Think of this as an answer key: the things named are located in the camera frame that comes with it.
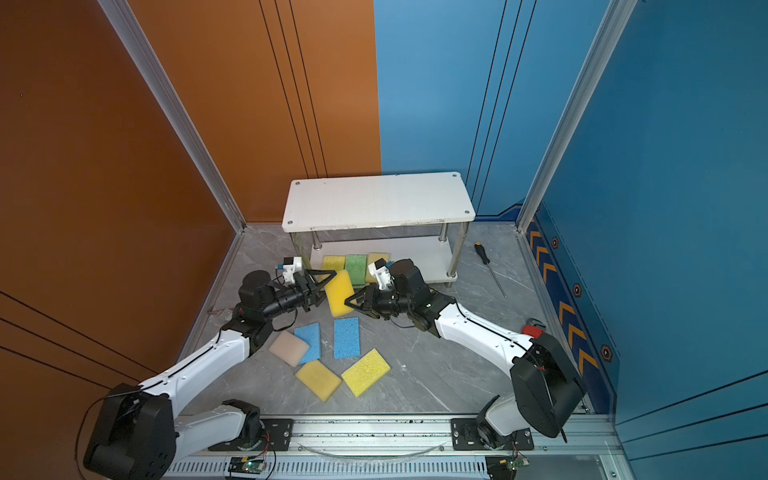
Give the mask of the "yellow green textured sponge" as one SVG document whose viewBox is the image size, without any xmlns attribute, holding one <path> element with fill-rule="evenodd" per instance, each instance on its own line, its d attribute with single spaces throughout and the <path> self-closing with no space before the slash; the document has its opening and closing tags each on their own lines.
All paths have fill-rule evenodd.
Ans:
<svg viewBox="0 0 768 480">
<path fill-rule="evenodd" d="M 322 270 L 342 271 L 346 266 L 346 257 L 339 255 L 326 255 L 322 259 Z"/>
</svg>

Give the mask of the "yellow foam sponge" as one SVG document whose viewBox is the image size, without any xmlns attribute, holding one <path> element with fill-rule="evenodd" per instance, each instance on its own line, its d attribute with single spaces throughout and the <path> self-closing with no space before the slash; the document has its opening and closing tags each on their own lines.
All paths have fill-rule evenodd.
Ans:
<svg viewBox="0 0 768 480">
<path fill-rule="evenodd" d="M 325 286 L 325 294 L 330 309 L 330 314 L 339 318 L 350 314 L 354 308 L 346 304 L 346 300 L 355 293 L 349 272 L 340 270 Z"/>
</svg>

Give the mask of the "pale yellow orange sponge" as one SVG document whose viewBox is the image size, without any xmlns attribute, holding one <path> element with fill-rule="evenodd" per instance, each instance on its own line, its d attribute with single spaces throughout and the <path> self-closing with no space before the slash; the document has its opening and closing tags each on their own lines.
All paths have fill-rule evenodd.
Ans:
<svg viewBox="0 0 768 480">
<path fill-rule="evenodd" d="M 367 283 L 376 283 L 377 280 L 374 276 L 374 272 L 378 269 L 376 266 L 376 263 L 384 262 L 387 264 L 389 262 L 389 254 L 388 253 L 381 253 L 381 252 L 372 252 L 367 255 L 367 261 L 366 261 L 366 274 L 365 274 L 365 281 Z"/>
</svg>

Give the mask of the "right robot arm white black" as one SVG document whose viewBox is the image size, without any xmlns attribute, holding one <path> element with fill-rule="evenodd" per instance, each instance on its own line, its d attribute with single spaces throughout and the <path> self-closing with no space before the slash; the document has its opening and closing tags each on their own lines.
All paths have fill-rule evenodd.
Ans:
<svg viewBox="0 0 768 480">
<path fill-rule="evenodd" d="M 512 393 L 494 396 L 475 418 L 488 449 L 500 449 L 513 434 L 533 429 L 548 438 L 565 437 L 565 425 L 587 393 L 582 375 L 561 343 L 533 323 L 521 332 L 503 328 L 433 289 L 410 259 L 369 265 L 375 282 L 340 300 L 373 319 L 407 316 L 413 326 L 459 344 L 507 375 Z"/>
</svg>

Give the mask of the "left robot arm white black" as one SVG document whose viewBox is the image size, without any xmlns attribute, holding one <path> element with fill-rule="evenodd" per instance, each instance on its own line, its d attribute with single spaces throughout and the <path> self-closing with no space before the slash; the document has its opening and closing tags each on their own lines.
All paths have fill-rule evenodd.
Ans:
<svg viewBox="0 0 768 480">
<path fill-rule="evenodd" d="M 79 470 L 108 479 L 159 479 L 179 459 L 229 442 L 251 450 L 265 444 L 259 407 L 227 400 L 185 416 L 187 405 L 232 367 L 254 355 L 274 333 L 276 317 L 323 303 L 333 270 L 305 270 L 290 285 L 269 272 L 247 274 L 231 319 L 203 347 L 136 386 L 120 384 L 96 401 L 100 411 Z"/>
</svg>

